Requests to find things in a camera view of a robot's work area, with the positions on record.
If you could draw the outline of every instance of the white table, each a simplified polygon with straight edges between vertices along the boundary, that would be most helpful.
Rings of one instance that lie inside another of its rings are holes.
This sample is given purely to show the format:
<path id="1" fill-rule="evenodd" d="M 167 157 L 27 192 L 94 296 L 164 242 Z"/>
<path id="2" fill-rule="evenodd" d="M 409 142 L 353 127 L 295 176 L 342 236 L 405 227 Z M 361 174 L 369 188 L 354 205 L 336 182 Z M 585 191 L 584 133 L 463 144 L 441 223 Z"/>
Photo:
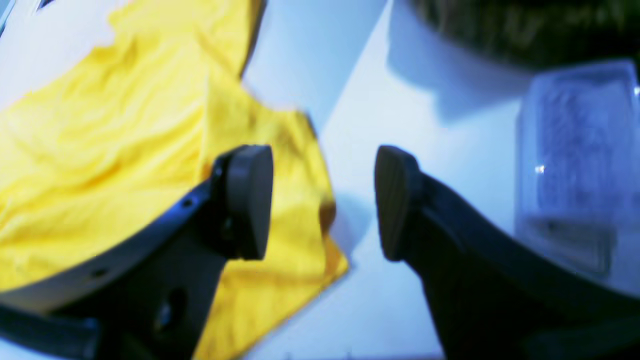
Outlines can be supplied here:
<path id="1" fill-rule="evenodd" d="M 108 43 L 106 14 L 117 2 L 56 0 L 39 19 L 10 19 L 0 38 L 0 107 Z M 48 43 L 47 32 L 68 43 Z M 515 123 L 529 80 L 443 43 L 405 0 L 270 0 L 245 83 L 272 107 L 310 114 L 337 195 L 332 234 L 352 269 L 246 358 L 440 357 L 418 277 L 382 256 L 376 151 L 387 143 L 412 152 L 423 171 L 512 233 Z M 0 358 L 43 357 L 0 343 Z"/>

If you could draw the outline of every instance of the yellow towel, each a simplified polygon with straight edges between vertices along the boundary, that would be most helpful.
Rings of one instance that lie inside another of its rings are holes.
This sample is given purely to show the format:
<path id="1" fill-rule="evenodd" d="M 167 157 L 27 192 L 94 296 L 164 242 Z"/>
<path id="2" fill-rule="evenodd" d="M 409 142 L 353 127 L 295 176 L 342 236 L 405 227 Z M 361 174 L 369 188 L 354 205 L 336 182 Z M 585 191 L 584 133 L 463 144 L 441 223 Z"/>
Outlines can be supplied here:
<path id="1" fill-rule="evenodd" d="M 114 45 L 0 113 L 0 290 L 126 239 L 244 143 L 273 147 L 267 256 L 228 264 L 196 358 L 238 356 L 346 271 L 308 120 L 240 84 L 259 10 L 137 0 L 112 14 Z"/>

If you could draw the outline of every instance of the black plastic arm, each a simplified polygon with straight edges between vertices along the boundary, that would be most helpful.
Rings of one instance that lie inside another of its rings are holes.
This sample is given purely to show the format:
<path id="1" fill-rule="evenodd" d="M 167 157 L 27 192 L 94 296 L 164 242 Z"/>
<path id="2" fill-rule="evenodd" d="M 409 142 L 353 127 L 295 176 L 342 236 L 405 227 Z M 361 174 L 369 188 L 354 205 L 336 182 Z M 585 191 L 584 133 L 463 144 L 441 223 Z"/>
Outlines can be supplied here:
<path id="1" fill-rule="evenodd" d="M 228 259 L 265 255 L 273 156 L 244 146 L 140 232 L 0 293 L 0 337 L 71 359 L 191 359 Z"/>
<path id="2" fill-rule="evenodd" d="M 375 187 L 384 254 L 421 278 L 448 359 L 640 357 L 640 301 L 521 246 L 411 154 L 380 147 Z"/>

